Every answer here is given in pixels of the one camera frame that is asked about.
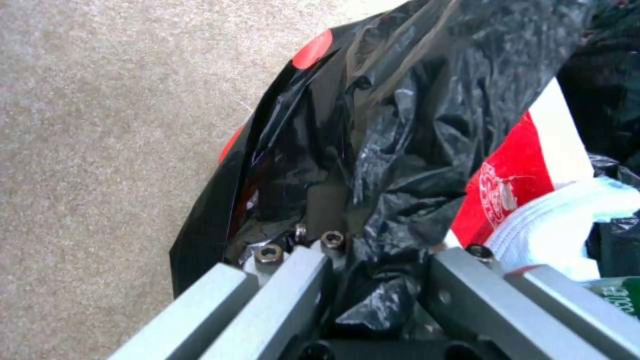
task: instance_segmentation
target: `hex bolt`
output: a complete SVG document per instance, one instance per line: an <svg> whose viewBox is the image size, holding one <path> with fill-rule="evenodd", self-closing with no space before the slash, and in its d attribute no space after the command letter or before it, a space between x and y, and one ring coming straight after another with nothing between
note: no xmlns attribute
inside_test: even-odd
<svg viewBox="0 0 640 360"><path fill-rule="evenodd" d="M297 244L304 245L307 243L307 226L301 222L296 224L294 236Z"/></svg>
<svg viewBox="0 0 640 360"><path fill-rule="evenodd" d="M344 249L344 235L340 231L327 231L322 234L320 241L323 247L331 250Z"/></svg>
<svg viewBox="0 0 640 360"><path fill-rule="evenodd" d="M279 245L268 244L259 248L253 255L255 268L261 272L274 272L284 260L284 251Z"/></svg>

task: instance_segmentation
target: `plastic bag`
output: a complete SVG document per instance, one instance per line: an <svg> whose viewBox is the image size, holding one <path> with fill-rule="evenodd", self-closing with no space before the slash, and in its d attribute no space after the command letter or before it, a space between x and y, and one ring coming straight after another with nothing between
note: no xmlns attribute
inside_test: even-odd
<svg viewBox="0 0 640 360"><path fill-rule="evenodd" d="M196 202L170 253L174 293L234 262L225 251L241 227L301 218L306 189L331 176L350 189L353 235L331 330L396 336L468 179L581 44L594 10L611 6L411 1L323 33L275 79Z"/></svg>
<svg viewBox="0 0 640 360"><path fill-rule="evenodd" d="M596 175L606 175L640 190L640 176L614 159L589 155ZM633 164L635 156L628 163ZM589 256L603 277L640 275L640 211L628 218L595 224L587 240Z"/></svg>

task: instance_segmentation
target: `trash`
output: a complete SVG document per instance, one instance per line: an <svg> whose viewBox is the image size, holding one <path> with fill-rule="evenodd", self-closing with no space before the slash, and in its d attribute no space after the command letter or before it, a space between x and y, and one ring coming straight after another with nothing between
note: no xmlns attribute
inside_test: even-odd
<svg viewBox="0 0 640 360"><path fill-rule="evenodd" d="M640 320L640 277L610 277L585 282L589 290Z"/></svg>
<svg viewBox="0 0 640 360"><path fill-rule="evenodd" d="M467 181L563 64L559 82L587 150L624 163L637 149L640 31L629 29L639 19L637 3L416 0L323 33L274 80L194 205L170 253L174 293L219 261L237 263L229 254L240 252L227 249L246 243L240 234L252 224L293 219L293 231L307 188L331 174L349 189L353 246L327 325L350 336L399 336L429 249L448 232ZM610 38L622 60L605 61ZM567 63L578 46L579 58ZM595 63L594 48L604 56ZM610 83L583 69L614 73L625 101L603 96ZM583 83L600 86L598 95L577 95L588 90ZM584 99L602 119L610 119L606 109L619 117L593 125L611 139L591 136L597 118ZM247 206L256 191L258 203Z"/></svg>
<svg viewBox="0 0 640 360"><path fill-rule="evenodd" d="M640 192L608 177L577 181L518 208L485 243L505 272L548 264L574 281L600 278L586 257L594 222L633 215Z"/></svg>
<svg viewBox="0 0 640 360"><path fill-rule="evenodd" d="M636 156L627 160L627 165L633 167ZM590 154L589 158L596 174L616 178L640 191L640 176L629 167L607 156ZM631 217L595 224L587 250L598 261L603 277L640 276L640 211Z"/></svg>
<svg viewBox="0 0 640 360"><path fill-rule="evenodd" d="M463 248L484 244L520 206L591 178L589 156L553 79L467 183L445 243Z"/></svg>

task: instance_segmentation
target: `white fabric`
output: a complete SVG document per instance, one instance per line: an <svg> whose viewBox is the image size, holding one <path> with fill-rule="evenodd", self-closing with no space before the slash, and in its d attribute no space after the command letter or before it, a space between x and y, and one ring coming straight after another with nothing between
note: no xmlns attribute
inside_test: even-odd
<svg viewBox="0 0 640 360"><path fill-rule="evenodd" d="M505 271L548 264L576 281L600 277L596 261L584 257L593 222L629 217L640 209L640 193L608 177L569 184L518 208L485 245Z"/></svg>

